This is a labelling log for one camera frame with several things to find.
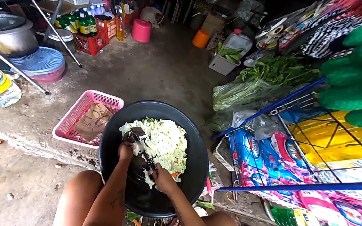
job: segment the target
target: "knife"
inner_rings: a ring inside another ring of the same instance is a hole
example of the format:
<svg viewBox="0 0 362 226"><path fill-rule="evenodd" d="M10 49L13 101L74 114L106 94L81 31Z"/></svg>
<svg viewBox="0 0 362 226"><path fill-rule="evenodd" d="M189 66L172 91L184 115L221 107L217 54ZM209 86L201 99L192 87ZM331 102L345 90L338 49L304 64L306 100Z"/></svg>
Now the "knife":
<svg viewBox="0 0 362 226"><path fill-rule="evenodd" d="M146 162L148 163L148 166L151 168L151 170L154 170L157 172L156 165L153 163L153 160L149 157L148 153L146 153L145 149L143 148L139 137L135 134L135 142L139 146L140 152L142 152L143 156L146 159Z"/></svg>

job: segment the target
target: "black plastic tub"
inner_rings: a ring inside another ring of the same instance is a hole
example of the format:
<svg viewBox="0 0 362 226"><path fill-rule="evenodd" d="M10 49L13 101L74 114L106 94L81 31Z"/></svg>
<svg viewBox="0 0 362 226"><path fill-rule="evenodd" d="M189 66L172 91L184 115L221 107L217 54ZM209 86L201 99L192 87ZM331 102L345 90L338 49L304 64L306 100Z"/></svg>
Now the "black plastic tub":
<svg viewBox="0 0 362 226"><path fill-rule="evenodd" d="M122 134L118 130L126 122L153 119L173 120L185 129L188 148L187 169L180 175L177 183L189 202L194 203L206 184L208 176L208 152L201 133L195 124L177 108L154 100L132 103L119 110L107 123L100 140L98 157L104 181L107 181L118 163L117 150L122 142ZM168 197L150 189L144 182L142 169L131 162L125 189L125 206L135 213L151 218L168 218L175 215L173 205Z"/></svg>

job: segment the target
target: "chopped cabbage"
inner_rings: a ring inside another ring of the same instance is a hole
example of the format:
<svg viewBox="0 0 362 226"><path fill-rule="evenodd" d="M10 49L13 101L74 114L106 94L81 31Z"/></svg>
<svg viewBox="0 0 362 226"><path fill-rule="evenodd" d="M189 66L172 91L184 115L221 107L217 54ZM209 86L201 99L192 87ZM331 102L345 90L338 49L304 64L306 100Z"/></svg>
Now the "chopped cabbage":
<svg viewBox="0 0 362 226"><path fill-rule="evenodd" d="M149 188L152 189L154 181L150 179L149 172L147 170L143 170L143 173L145 174L145 182L149 185Z"/></svg>
<svg viewBox="0 0 362 226"><path fill-rule="evenodd" d="M185 134L187 132L172 120L149 118L125 123L119 128L119 131L124 136L132 127L141 127L145 132L146 137L141 141L141 144L153 162L155 164L159 162L163 168L175 175L173 176L174 181L180 182L181 179L178 176L180 173L184 173L187 164L187 154L185 153L187 149ZM134 143L133 154L137 156L139 152L138 145ZM151 184L152 180L149 178L148 172L144 171L144 173L145 182L152 188L154 182Z"/></svg>

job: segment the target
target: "concrete floor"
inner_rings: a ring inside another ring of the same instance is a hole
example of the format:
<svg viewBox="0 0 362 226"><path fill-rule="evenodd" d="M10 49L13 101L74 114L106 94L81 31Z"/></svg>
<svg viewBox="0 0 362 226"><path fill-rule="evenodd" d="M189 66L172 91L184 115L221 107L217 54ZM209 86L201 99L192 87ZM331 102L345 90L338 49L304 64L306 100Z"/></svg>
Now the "concrete floor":
<svg viewBox="0 0 362 226"><path fill-rule="evenodd" d="M151 42L146 44L129 37L124 42L111 40L94 57L78 52L76 57L83 68L66 57L68 68L63 79L41 84L52 95L46 96L27 82L20 82L21 100L0 109L0 138L25 153L98 169L97 149L52 137L52 129L79 96L85 90L95 89L122 98L126 105L159 100L177 107L194 121L210 147L212 132L205 126L205 120L213 114L212 89L228 79L208 68L211 56L191 44L193 36L187 28L168 25L153 29ZM212 154L209 159L219 169L224 184L230 185L229 172ZM215 194L219 207L271 223L257 196L243 193L244 201L235 204L224 193Z"/></svg>
<svg viewBox="0 0 362 226"><path fill-rule="evenodd" d="M65 184L84 170L73 165L56 169L56 163L0 145L0 226L52 225ZM9 193L13 200L7 199Z"/></svg>

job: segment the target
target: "large cooking pot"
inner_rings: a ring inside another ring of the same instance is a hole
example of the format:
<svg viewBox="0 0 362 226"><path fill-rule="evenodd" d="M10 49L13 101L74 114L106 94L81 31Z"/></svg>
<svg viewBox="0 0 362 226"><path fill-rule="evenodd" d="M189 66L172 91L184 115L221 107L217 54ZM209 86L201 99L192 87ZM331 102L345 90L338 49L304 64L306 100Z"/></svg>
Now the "large cooking pot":
<svg viewBox="0 0 362 226"><path fill-rule="evenodd" d="M39 44L33 23L23 17L0 14L0 53L8 57L21 57L37 51Z"/></svg>
<svg viewBox="0 0 362 226"><path fill-rule="evenodd" d="M122 133L118 129L126 122L142 120L146 116L173 120L187 132L187 168L179 177L181 182L177 184L193 204L202 193L208 177L208 151L201 133L188 116L163 102L144 100L132 103L119 110L107 123L98 153L104 181L107 182L118 163L117 149L122 142ZM168 218L175 215L170 199L155 188L149 188L144 181L142 169L133 161L128 169L125 206L135 213L151 218Z"/></svg>

